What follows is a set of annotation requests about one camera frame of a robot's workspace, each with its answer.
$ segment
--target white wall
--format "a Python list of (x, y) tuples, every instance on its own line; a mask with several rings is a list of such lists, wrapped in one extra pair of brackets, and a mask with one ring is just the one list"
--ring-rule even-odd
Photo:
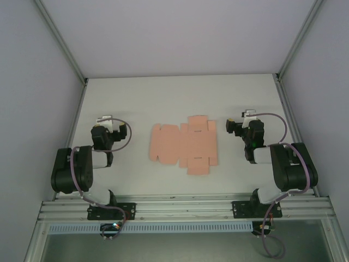
[(0, 2), (0, 261), (23, 261), (82, 85), (29, 0)]
[(43, 0), (88, 78), (276, 73), (314, 0)]
[(326, 1), (284, 76), (302, 138), (349, 243), (349, 1)]

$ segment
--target white table surface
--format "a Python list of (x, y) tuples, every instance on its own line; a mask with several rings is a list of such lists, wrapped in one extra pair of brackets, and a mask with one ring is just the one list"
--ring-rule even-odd
[[(241, 112), (256, 109), (284, 117), (272, 74), (168, 76), (90, 79), (73, 146), (92, 145), (91, 129), (98, 117), (112, 115), (133, 129), (130, 144), (114, 153), (112, 167), (95, 169), (94, 182), (117, 195), (251, 193), (273, 182), (271, 164), (250, 164), (244, 142), (225, 130), (227, 118), (240, 122)], [(149, 160), (154, 124), (186, 123), (188, 116), (216, 120), (218, 166), (205, 176), (187, 175), (185, 168)], [(284, 125), (262, 116), (266, 144), (278, 142)], [(288, 134), (286, 142), (292, 142)], [(115, 142), (114, 148), (125, 143)]]

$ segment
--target black bracket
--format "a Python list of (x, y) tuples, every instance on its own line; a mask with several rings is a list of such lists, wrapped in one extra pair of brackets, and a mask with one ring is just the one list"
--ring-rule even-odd
[[(116, 203), (115, 205), (121, 208), (126, 213), (127, 220), (134, 220), (136, 214), (136, 203)], [(112, 220), (121, 221), (124, 219), (122, 213), (116, 209), (104, 209), (99, 206), (90, 205), (88, 210), (87, 220)]]
[[(270, 204), (260, 203), (257, 195), (257, 190), (254, 190), (249, 201), (233, 201), (233, 215), (234, 218), (264, 218)], [(273, 217), (282, 217), (280, 203), (273, 206), (270, 211)]]

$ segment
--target white ceiling panel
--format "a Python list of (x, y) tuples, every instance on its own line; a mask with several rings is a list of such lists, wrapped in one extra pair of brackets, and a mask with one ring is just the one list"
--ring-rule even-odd
[(276, 73), (313, 0), (44, 0), (84, 75)]

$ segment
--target pink cardboard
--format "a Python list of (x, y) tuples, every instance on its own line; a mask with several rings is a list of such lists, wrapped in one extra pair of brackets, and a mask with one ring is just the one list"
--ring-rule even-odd
[(150, 159), (161, 164), (188, 168), (188, 175), (209, 174), (209, 166), (217, 165), (215, 121), (207, 116), (190, 116), (188, 124), (178, 126), (156, 124), (152, 130)]

